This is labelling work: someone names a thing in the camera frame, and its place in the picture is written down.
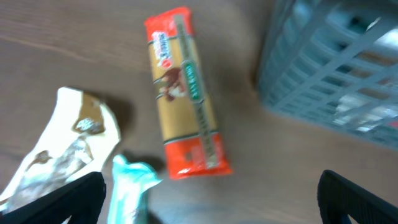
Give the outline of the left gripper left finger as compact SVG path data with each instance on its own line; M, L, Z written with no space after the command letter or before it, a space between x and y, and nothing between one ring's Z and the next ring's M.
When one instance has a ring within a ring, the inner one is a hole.
M63 223L96 224L106 198L100 172L91 172L73 182L1 216L1 224Z

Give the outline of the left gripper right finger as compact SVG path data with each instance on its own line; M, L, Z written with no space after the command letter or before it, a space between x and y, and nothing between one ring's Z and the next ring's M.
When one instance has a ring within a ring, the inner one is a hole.
M324 170L317 188L323 224L397 223L397 207L332 170Z

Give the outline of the grey plastic basket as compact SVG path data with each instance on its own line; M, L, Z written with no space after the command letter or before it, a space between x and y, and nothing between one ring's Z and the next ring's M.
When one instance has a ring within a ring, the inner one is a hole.
M397 148L397 2L276 1L256 77L272 111Z

